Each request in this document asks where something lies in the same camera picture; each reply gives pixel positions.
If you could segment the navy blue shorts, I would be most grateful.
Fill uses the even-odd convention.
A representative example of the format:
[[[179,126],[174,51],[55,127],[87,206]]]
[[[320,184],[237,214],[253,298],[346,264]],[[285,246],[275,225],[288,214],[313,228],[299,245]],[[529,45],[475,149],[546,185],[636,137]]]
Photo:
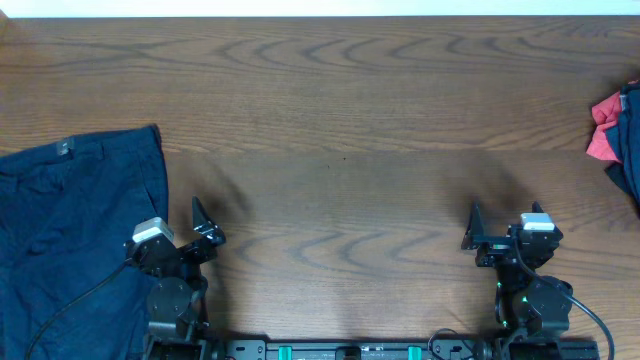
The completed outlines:
[[[1,160],[1,355],[138,359],[152,279],[124,264],[168,215],[153,127],[76,135]]]

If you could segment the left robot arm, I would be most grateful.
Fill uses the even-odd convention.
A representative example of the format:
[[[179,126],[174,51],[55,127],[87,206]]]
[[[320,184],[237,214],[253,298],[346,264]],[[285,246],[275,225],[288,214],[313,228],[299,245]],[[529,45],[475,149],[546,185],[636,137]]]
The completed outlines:
[[[209,334],[208,280],[201,265],[217,257],[226,243],[223,230],[192,198],[192,227],[199,237],[183,246],[160,217],[135,226],[125,242],[125,264],[157,279],[146,298],[149,312],[144,359],[221,360],[223,342]]]

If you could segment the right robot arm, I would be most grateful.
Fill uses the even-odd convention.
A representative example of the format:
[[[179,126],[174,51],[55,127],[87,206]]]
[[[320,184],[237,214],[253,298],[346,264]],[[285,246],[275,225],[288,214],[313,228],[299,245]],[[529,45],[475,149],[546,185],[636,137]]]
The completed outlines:
[[[472,348],[476,359],[560,357],[558,338],[569,329],[573,294],[570,284],[535,270],[549,261],[563,238],[538,203],[510,225],[504,235],[485,230],[480,207],[473,204],[461,248],[476,252],[478,267],[496,271],[495,318],[503,330]]]

